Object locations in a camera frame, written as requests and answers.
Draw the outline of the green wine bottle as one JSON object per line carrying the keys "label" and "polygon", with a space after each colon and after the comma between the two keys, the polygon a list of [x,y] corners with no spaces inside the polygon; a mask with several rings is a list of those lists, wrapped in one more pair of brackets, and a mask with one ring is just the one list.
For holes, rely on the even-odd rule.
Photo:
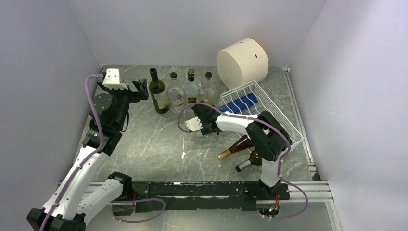
{"label": "green wine bottle", "polygon": [[165,83],[158,78],[157,69],[152,67],[149,70],[151,82],[149,91],[152,97],[154,108],[157,113],[164,114],[169,110],[168,97],[166,94]]}

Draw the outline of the clear flask bottle black cap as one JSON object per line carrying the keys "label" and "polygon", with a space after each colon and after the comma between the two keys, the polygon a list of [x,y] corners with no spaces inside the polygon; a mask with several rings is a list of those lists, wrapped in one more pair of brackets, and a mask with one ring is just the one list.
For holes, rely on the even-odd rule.
{"label": "clear flask bottle black cap", "polygon": [[204,101],[207,104],[216,104],[216,88],[212,82],[212,73],[205,73],[205,80],[202,82],[199,90],[200,101]]}

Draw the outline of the dark bottle black cap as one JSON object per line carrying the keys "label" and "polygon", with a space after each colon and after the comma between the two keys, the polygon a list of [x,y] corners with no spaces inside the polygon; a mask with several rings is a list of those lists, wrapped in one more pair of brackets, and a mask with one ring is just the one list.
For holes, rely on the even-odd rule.
{"label": "dark bottle black cap", "polygon": [[195,80],[195,71],[189,69],[187,71],[187,79],[184,83],[186,104],[196,103],[199,101],[200,83]]}

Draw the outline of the blue plastic tray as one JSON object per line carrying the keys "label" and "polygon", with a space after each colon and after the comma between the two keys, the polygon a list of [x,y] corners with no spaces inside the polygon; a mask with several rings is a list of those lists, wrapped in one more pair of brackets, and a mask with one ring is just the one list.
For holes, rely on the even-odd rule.
{"label": "blue plastic tray", "polygon": [[229,111],[231,113],[237,114],[238,112],[244,109],[248,109],[256,103],[258,103],[258,99],[253,93],[250,93],[237,100],[234,100],[233,102],[229,102],[226,105],[220,106],[219,110]]}

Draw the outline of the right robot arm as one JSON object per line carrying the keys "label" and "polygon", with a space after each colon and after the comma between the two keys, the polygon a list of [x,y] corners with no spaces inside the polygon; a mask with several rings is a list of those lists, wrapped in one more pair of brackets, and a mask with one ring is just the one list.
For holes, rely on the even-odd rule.
{"label": "right robot arm", "polygon": [[256,115],[234,114],[221,111],[206,103],[191,103],[197,122],[186,122],[188,132],[200,130],[203,135],[236,132],[246,135],[262,158],[260,194],[272,199],[278,193],[282,158],[291,150],[290,135],[268,111]]}

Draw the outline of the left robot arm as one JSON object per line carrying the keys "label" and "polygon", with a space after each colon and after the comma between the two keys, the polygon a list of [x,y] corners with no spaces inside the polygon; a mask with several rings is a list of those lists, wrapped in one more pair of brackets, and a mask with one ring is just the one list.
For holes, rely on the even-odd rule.
{"label": "left robot arm", "polygon": [[83,231],[112,201],[136,199],[132,178],[119,172],[110,174],[89,196],[85,192],[126,130],[130,104],[149,98],[147,81],[134,81],[133,91],[118,75],[91,75],[86,83],[91,79],[97,80],[103,93],[87,94],[91,122],[70,171],[42,208],[31,209],[26,217],[36,231]]}

